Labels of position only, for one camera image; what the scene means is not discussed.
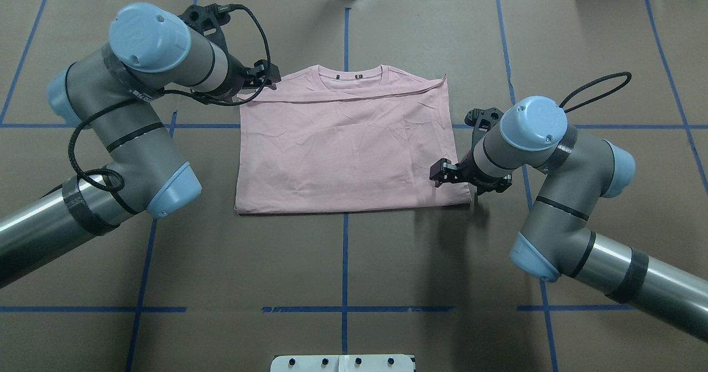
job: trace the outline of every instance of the black tape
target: black tape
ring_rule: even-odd
[[[106,65],[106,69],[111,73],[113,79],[126,88],[126,91],[131,93],[132,97],[142,102],[152,102],[162,97],[162,93],[152,90],[127,70],[126,66],[111,50],[111,45],[104,45],[103,49],[101,49],[101,55],[103,56],[103,64]]]
[[[165,127],[165,125],[163,125],[162,122],[152,123],[151,125],[143,126],[137,130],[132,131],[131,133],[127,133],[126,135],[122,136],[121,138],[117,139],[116,141],[113,141],[113,143],[108,144],[108,146],[106,147],[106,150],[108,152],[111,152],[114,149],[127,143],[128,141],[131,141],[134,138],[138,138],[141,135],[144,135],[145,133],[151,132],[151,131],[159,129],[159,128],[164,128],[164,127]]]
[[[629,267],[627,267],[622,283],[611,294],[606,294],[605,296],[619,302],[619,304],[625,304],[625,302],[630,301],[644,285],[648,268],[648,254],[632,248],[632,261],[629,262]]]
[[[84,196],[79,191],[79,178],[71,178],[61,186],[61,196],[64,198],[64,205],[71,213],[76,223],[88,233],[98,235],[107,234],[118,226],[109,224],[99,215],[91,211]]]
[[[590,257],[590,252],[592,251],[592,247],[595,246],[595,238],[597,238],[597,234],[595,234],[595,231],[590,231],[590,241],[587,242],[587,248],[585,248],[585,253],[582,254],[582,257],[580,259],[580,263],[577,264],[576,269],[573,272],[571,272],[569,277],[571,277],[571,278],[577,277],[577,275],[582,270],[582,267],[585,266],[585,263],[587,262],[587,258]]]
[[[107,185],[113,186],[110,176],[104,175],[103,180],[106,182]],[[123,208],[123,210],[126,211],[127,213],[130,213],[134,216],[140,213],[139,211],[136,211],[134,208],[131,208],[131,206],[126,203],[126,200],[124,200],[123,197],[121,196],[121,194],[119,194],[119,191],[112,191],[111,195],[113,195],[113,199],[116,200],[116,203],[118,205],[121,205],[121,208]]]
[[[548,174],[551,171],[558,169],[563,166],[568,160],[568,157],[573,153],[573,148],[577,141],[577,128],[571,124],[568,125],[566,134],[556,145],[556,149],[553,150],[551,156],[548,157],[546,162],[541,163],[539,166],[534,166],[534,169],[541,171],[542,173]]]
[[[587,221],[587,219],[590,218],[590,216],[588,216],[580,211],[577,211],[577,210],[571,208],[570,206],[565,206],[563,203],[558,203],[558,202],[553,201],[551,199],[544,198],[543,196],[537,196],[536,201],[545,203],[546,205],[549,205],[549,206],[553,206],[556,209],[560,209],[566,213],[576,216],[576,218],[581,218],[582,220],[585,220],[585,221]]]

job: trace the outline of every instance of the shirt neckline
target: shirt neckline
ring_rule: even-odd
[[[378,67],[372,68],[370,70],[364,70],[364,71],[349,71],[349,72],[343,72],[343,71],[336,71],[336,70],[331,70],[327,67],[323,67],[321,65],[313,65],[310,67],[310,74],[314,80],[315,85],[321,89],[321,90],[328,90],[330,92],[339,92],[341,90],[346,90],[346,88],[338,88],[338,89],[331,89],[327,87],[324,82],[322,81],[322,77],[327,77],[331,79],[336,79],[337,75],[339,75],[340,80],[344,82],[349,82],[351,81],[352,84],[356,83],[357,80],[356,76],[357,75],[362,75],[360,79],[367,79],[367,78],[372,78],[372,77],[379,77],[379,82],[375,84],[370,84],[369,87],[377,87],[381,85],[387,85],[389,83],[389,67],[388,65],[379,65]]]

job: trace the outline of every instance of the blue tape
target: blue tape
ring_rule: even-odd
[[[516,311],[634,311],[635,308],[627,304],[592,304],[572,306],[518,306]]]
[[[349,304],[349,213],[342,218],[342,354],[347,354],[347,306]]]
[[[666,71],[666,77],[668,78],[668,83],[671,85],[671,92],[673,93],[673,98],[676,101],[676,107],[678,107],[678,113],[681,115],[681,121],[686,129],[686,136],[688,137],[688,143],[691,145],[691,152],[693,153],[693,159],[696,160],[696,165],[698,166],[698,174],[701,176],[701,181],[703,182],[703,189],[708,193],[708,180],[706,179],[706,173],[703,169],[703,163],[701,163],[701,157],[698,155],[698,150],[693,141],[693,135],[691,134],[690,128],[688,128],[688,120],[686,119],[686,114],[683,111],[683,105],[681,103],[681,98],[678,97],[678,91],[676,90],[676,85],[673,82],[673,75],[671,75],[671,69],[668,67],[668,62],[666,61],[666,56],[663,52],[662,40],[659,39],[659,32],[657,31],[657,25],[654,22],[654,14],[652,12],[652,4],[649,0],[644,0],[647,4],[647,13],[649,15],[649,22],[652,24],[652,32],[654,34],[654,40],[657,41],[657,48],[659,50],[659,55],[662,57],[662,63],[664,70]]]
[[[0,312],[135,312],[135,307],[0,306]]]
[[[548,295],[546,294],[546,283],[539,279],[541,283],[541,299],[543,299],[543,314],[546,319],[546,336],[548,337],[548,347],[551,351],[551,367],[553,372],[558,372],[558,357],[556,356],[556,340],[553,337],[553,326],[551,325],[551,311],[548,306]]]
[[[25,65],[25,58],[27,57],[27,53],[30,50],[30,45],[32,44],[32,40],[35,37],[35,32],[37,32],[37,26],[40,23],[40,18],[42,17],[42,13],[44,12],[44,8],[46,5],[46,0],[42,0],[42,3],[40,4],[40,9],[37,11],[37,17],[35,17],[35,23],[32,25],[32,30],[30,31],[30,35],[27,37],[27,43],[25,44],[25,49],[22,50],[22,56],[20,57],[20,63],[17,65],[17,70],[15,70],[15,76],[12,78],[12,82],[10,84],[10,89],[7,92],[7,97],[5,98],[5,104],[2,107],[2,112],[0,112],[0,123],[5,120],[5,115],[7,114],[7,108],[10,107],[10,100],[12,100],[12,94],[15,92],[15,85],[17,85],[17,80],[20,78],[20,72],[22,71],[23,65]]]
[[[0,312],[135,312],[135,307],[0,306]],[[145,307],[142,312],[187,312],[187,307]]]
[[[349,11],[351,7],[344,9],[344,72],[349,72]]]
[[[140,329],[140,317],[142,314],[142,304],[145,300],[145,289],[147,288],[147,274],[150,271],[150,260],[152,259],[152,246],[155,243],[155,233],[157,232],[157,220],[152,220],[150,227],[150,237],[147,241],[147,251],[145,252],[145,264],[142,268],[142,279],[140,281],[140,291],[137,297],[137,306],[135,307],[135,319],[133,320],[133,330],[131,335],[131,344],[128,347],[128,358],[126,361],[126,372],[132,369],[132,360],[135,355],[135,344],[137,344],[137,335]]]
[[[177,111],[172,113],[172,120],[170,121],[170,137],[174,137],[175,125],[177,125]]]
[[[66,123],[0,123],[0,128],[74,128]]]
[[[521,166],[521,173],[524,176],[524,187],[526,188],[526,206],[531,210],[533,208],[533,198],[531,198],[531,183],[529,183],[529,171],[526,165]]]
[[[496,0],[496,13],[499,16],[501,46],[504,50],[504,63],[506,66],[506,79],[509,84],[509,96],[511,97],[511,105],[516,105],[516,92],[514,91],[514,85],[511,84],[511,62],[509,62],[509,50],[506,47],[506,31],[504,30],[504,17],[501,13],[501,0]]]
[[[176,123],[175,128],[185,129],[240,129],[239,123]]]

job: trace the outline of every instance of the silver arm tube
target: silver arm tube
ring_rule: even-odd
[[[103,183],[101,176],[91,178]],[[67,180],[61,189],[0,220],[0,288],[131,216],[111,193],[83,180],[77,185],[75,177]]]
[[[600,234],[576,279],[708,342],[708,281]]]

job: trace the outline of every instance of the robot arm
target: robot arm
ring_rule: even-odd
[[[430,179],[467,181],[484,193],[506,189],[523,165],[547,175],[511,251],[516,266],[548,282],[567,275],[708,342],[708,282],[586,228],[600,196],[632,181],[627,151],[577,130],[546,97],[472,115],[468,124],[487,120],[488,130],[462,162],[433,165]]]
[[[229,103],[242,88],[275,88],[278,68],[260,60],[245,68],[228,53],[220,26],[243,6],[191,6],[177,17],[148,3],[130,4],[111,24],[109,43],[56,76],[48,85],[51,108],[77,127],[90,127],[113,162],[78,176],[36,203],[0,220],[0,287],[52,261],[131,216],[164,218],[197,198],[201,186],[149,102],[163,94],[203,103]],[[204,35],[206,30],[214,33]],[[169,83],[188,94],[164,90]]]

